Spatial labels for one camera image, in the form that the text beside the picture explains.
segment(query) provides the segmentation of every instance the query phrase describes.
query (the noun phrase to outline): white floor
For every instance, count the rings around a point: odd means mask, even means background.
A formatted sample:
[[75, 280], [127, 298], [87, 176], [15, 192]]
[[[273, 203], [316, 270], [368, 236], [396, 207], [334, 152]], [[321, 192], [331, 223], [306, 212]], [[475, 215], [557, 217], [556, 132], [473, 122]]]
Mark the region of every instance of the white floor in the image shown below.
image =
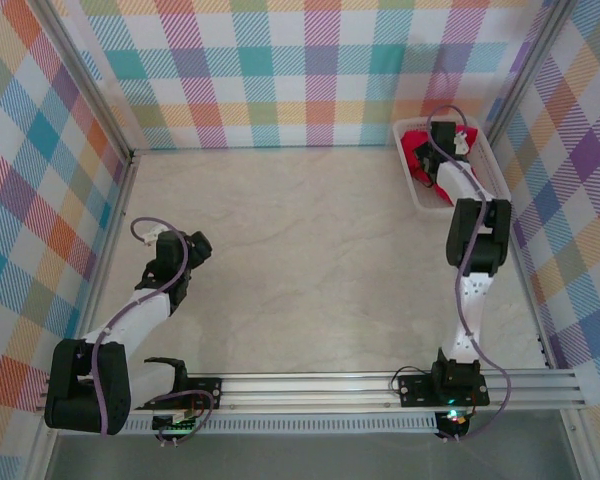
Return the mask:
[[[214, 252], [138, 361], [218, 373], [428, 368], [455, 325], [448, 221], [415, 215], [395, 150], [143, 157], [99, 323], [153, 257], [128, 233], [144, 215], [202, 230]], [[489, 293], [482, 343], [504, 367], [544, 366], [512, 257]]]

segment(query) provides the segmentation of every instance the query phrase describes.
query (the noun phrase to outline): white tray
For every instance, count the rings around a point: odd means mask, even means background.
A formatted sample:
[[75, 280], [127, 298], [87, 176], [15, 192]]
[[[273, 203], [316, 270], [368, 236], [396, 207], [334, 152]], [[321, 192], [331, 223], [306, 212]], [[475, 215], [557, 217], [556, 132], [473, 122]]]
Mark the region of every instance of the white tray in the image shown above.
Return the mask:
[[[436, 115], [433, 117], [433, 120], [462, 122], [457, 115]], [[489, 142], [487, 142], [487, 137], [485, 137], [478, 122], [473, 117], [467, 116], [467, 125], [478, 129], [476, 142], [473, 144], [469, 155], [467, 155], [467, 159], [473, 167], [478, 180], [482, 186], [495, 197], [511, 200], [509, 187], [504, 181], [498, 162], [493, 155]], [[426, 129], [427, 117], [408, 118], [398, 120], [393, 124], [393, 135], [396, 140], [398, 151], [400, 152], [402, 168], [404, 168], [409, 191], [411, 192], [411, 198], [413, 198], [413, 203], [416, 206], [418, 215], [423, 218], [448, 219], [453, 216], [454, 207], [442, 200], [436, 194], [434, 189], [427, 188], [417, 180], [413, 180], [411, 173], [409, 172], [409, 167], [407, 166], [407, 158], [402, 150], [401, 140], [405, 132], [412, 130], [426, 131]]]

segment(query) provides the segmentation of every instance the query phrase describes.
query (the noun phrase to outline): red cloth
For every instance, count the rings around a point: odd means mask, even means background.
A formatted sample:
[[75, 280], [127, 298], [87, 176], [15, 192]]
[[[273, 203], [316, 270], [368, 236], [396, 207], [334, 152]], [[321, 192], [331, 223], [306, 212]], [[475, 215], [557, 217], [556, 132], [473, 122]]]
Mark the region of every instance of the red cloth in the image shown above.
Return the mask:
[[[478, 136], [478, 130], [475, 128], [458, 125], [456, 126], [456, 132], [467, 132], [467, 145], [469, 145], [469, 150], [471, 150], [471, 147], [473, 147], [473, 144]], [[420, 167], [420, 162], [418, 162], [418, 158], [413, 151], [420, 145], [427, 143], [428, 140], [427, 132], [413, 130], [406, 132], [400, 142], [402, 143], [402, 150], [404, 151], [404, 156], [407, 159], [407, 166], [409, 167], [411, 176], [424, 185], [429, 185], [429, 176]], [[447, 192], [435, 184], [433, 185], [433, 189], [440, 198], [448, 202], [450, 205], [453, 205], [453, 202], [449, 198], [449, 195], [447, 195]]]

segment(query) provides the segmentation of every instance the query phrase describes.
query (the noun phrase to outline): wire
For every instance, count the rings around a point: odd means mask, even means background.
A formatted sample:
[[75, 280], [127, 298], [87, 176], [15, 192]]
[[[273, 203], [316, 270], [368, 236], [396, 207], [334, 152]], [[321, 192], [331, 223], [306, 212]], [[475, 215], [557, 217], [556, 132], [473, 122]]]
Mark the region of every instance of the wire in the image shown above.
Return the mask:
[[462, 290], [461, 290], [462, 277], [463, 277], [464, 271], [467, 268], [467, 264], [469, 263], [469, 259], [471, 258], [471, 254], [473, 253], [473, 249], [476, 245], [476, 240], [478, 238], [478, 232], [480, 231], [480, 226], [484, 223], [484, 217], [487, 214], [487, 198], [485, 197], [484, 193], [482, 192], [482, 189], [480, 188], [480, 185], [477, 183], [477, 181], [473, 177], [473, 175], [470, 175], [469, 172], [467, 172], [467, 170], [462, 168], [460, 166], [460, 164], [458, 163], [458, 161], [455, 158], [453, 158], [451, 155], [449, 155], [447, 152], [445, 152], [442, 148], [440, 148], [440, 146], [433, 139], [433, 135], [431, 134], [431, 121], [433, 119], [433, 116], [436, 113], [438, 113], [440, 110], [445, 109], [445, 108], [451, 108], [452, 110], [455, 110], [456, 112], [458, 112], [460, 117], [462, 117], [462, 122], [464, 124], [464, 127], [465, 128], [467, 127], [467, 117], [465, 117], [462, 110], [460, 110], [455, 105], [450, 105], [450, 104], [440, 105], [439, 107], [436, 107], [433, 110], [433, 112], [431, 112], [429, 117], [427, 118], [427, 137], [429, 139], [429, 143], [431, 143], [431, 146], [434, 148], [434, 150], [436, 150], [439, 154], [441, 154], [444, 158], [446, 158], [449, 162], [451, 162], [451, 164], [454, 167], [456, 167], [460, 172], [462, 172], [462, 174], [467, 178], [467, 180], [469, 181], [471, 186], [474, 188], [476, 194], [478, 195], [478, 198], [480, 198], [480, 213], [478, 214], [478, 219], [476, 220], [476, 226], [474, 227], [473, 232], [471, 232], [469, 244], [467, 245], [467, 249], [464, 253], [464, 256], [462, 257], [462, 261], [460, 262], [460, 267], [458, 267], [458, 275], [456, 276], [456, 283], [455, 283], [456, 307], [458, 309], [460, 323], [462, 323], [462, 327], [464, 328], [465, 335], [471, 341], [471, 345], [473, 346], [473, 348], [476, 351], [476, 353], [478, 354], [478, 356], [482, 360], [484, 360], [484, 362], [486, 364], [488, 364], [492, 368], [495, 368], [496, 370], [498, 370], [502, 374], [502, 377], [504, 378], [505, 382], [507, 383], [507, 391], [505, 393], [504, 400], [502, 401], [502, 404], [500, 405], [500, 408], [498, 409], [498, 411], [495, 413], [495, 415], [491, 418], [491, 420], [488, 423], [482, 425], [481, 427], [479, 427], [477, 430], [474, 430], [473, 432], [467, 433], [464, 437], [462, 437], [463, 439], [467, 439], [467, 438], [475, 437], [476, 435], [480, 434], [481, 432], [484, 432], [490, 425], [493, 424], [494, 420], [496, 418], [498, 418], [500, 416], [500, 414], [502, 414], [502, 412], [504, 411], [506, 406], [509, 404], [509, 399], [511, 398], [511, 377], [509, 376], [509, 374], [507, 373], [507, 371], [504, 368], [500, 367], [499, 365], [497, 365], [496, 363], [491, 361], [489, 359], [489, 357], [487, 357], [485, 355], [485, 353], [482, 351], [482, 349], [480, 348], [480, 345], [478, 345], [478, 342], [476, 342], [473, 339], [473, 332], [469, 328], [467, 319], [465, 318], [464, 312], [462, 311]]
[[427, 372], [425, 372], [424, 370], [419, 369], [418, 367], [413, 367], [411, 365], [405, 365], [404, 367], [400, 367], [398, 370], [396, 370], [396, 373], [393, 374], [393, 377], [391, 377], [391, 380], [389, 380], [389, 391], [400, 395], [400, 392], [398, 390], [396, 390], [395, 388], [393, 388], [393, 382], [396, 381], [396, 378], [398, 377], [398, 374], [404, 370], [406, 370], [407, 368], [410, 368], [412, 370], [415, 370], [417, 372], [422, 373], [423, 375], [428, 375]]
[[178, 237], [178, 240], [180, 240], [180, 243], [182, 244], [182, 250], [183, 250], [182, 265], [180, 266], [180, 269], [178, 270], [178, 272], [173, 276], [173, 278], [171, 280], [169, 280], [167, 283], [165, 283], [162, 287], [158, 288], [157, 290], [154, 290], [153, 292], [149, 293], [148, 295], [145, 295], [144, 297], [139, 298], [135, 302], [128, 303], [127, 305], [122, 307], [122, 309], [118, 313], [116, 313], [111, 318], [111, 320], [109, 320], [109, 322], [107, 322], [107, 324], [104, 326], [104, 328], [98, 335], [96, 342], [93, 345], [93, 351], [91, 352], [91, 372], [92, 372], [92, 376], [93, 376], [93, 385], [94, 385], [94, 388], [96, 391], [96, 397], [98, 399], [98, 407], [100, 408], [100, 435], [102, 435], [102, 436], [106, 436], [107, 430], [109, 429], [109, 418], [107, 415], [107, 405], [105, 404], [105, 401], [104, 401], [104, 391], [102, 390], [102, 381], [100, 380], [100, 372], [98, 371], [98, 351], [100, 350], [100, 345], [102, 344], [102, 341], [111, 332], [111, 329], [115, 326], [115, 324], [118, 323], [118, 321], [125, 314], [127, 314], [129, 311], [131, 311], [138, 305], [141, 305], [142, 303], [146, 302], [147, 300], [150, 300], [151, 298], [153, 298], [157, 295], [160, 295], [161, 293], [164, 293], [169, 287], [171, 287], [182, 276], [182, 274], [184, 273], [184, 271], [187, 268], [187, 264], [189, 263], [189, 249], [187, 247], [187, 242], [185, 241], [182, 234], [173, 225], [171, 225], [168, 222], [165, 222], [164, 220], [160, 220], [159, 218], [155, 218], [155, 217], [138, 217], [133, 222], [131, 222], [130, 228], [131, 228], [131, 235], [133, 235], [136, 239], [138, 239], [140, 241], [143, 241], [142, 237], [140, 237], [135, 231], [135, 226], [139, 222], [155, 222], [155, 223], [164, 225], [168, 229], [172, 230]]
[[[191, 437], [193, 437], [196, 433], [198, 433], [200, 431], [200, 429], [202, 429], [202, 427], [204, 427], [206, 425], [206, 423], [209, 421], [209, 417], [211, 416], [211, 413], [213, 412], [213, 404], [215, 402], [215, 398], [213, 398], [213, 395], [211, 395], [209, 392], [205, 392], [204, 390], [185, 390], [183, 392], [168, 393], [166, 395], [161, 395], [159, 397], [154, 398], [153, 401], [157, 402], [159, 400], [169, 400], [170, 398], [183, 397], [185, 395], [203, 395], [203, 396], [207, 397], [209, 399], [209, 410], [207, 410], [207, 414], [204, 416], [204, 418], [200, 422], [198, 422], [198, 424], [193, 428], [193, 430], [191, 430], [191, 432], [189, 432], [188, 434], [186, 434], [184, 437], [182, 437], [179, 440], [176, 440], [175, 438], [173, 439], [172, 445], [174, 447], [177, 447], [178, 445], [181, 445], [184, 442], [190, 440]], [[167, 440], [162, 436], [162, 432], [164, 432], [165, 430], [166, 430], [166, 427], [158, 430], [158, 440], [160, 440], [161, 446], [163, 446], [163, 447], [165, 445], [168, 445], [166, 443]]]

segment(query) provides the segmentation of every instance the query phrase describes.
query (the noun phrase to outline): plaid wall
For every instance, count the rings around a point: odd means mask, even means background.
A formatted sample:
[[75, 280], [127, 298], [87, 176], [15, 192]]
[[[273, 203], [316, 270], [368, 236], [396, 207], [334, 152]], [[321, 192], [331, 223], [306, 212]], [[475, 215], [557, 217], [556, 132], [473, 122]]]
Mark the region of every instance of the plaid wall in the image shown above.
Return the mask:
[[448, 102], [484, 121], [551, 0], [54, 3], [130, 143], [173, 149], [384, 144]]
[[74, 334], [123, 160], [25, 0], [0, 1], [0, 480], [21, 474]]
[[600, 442], [600, 0], [578, 2], [496, 156], [541, 321]]

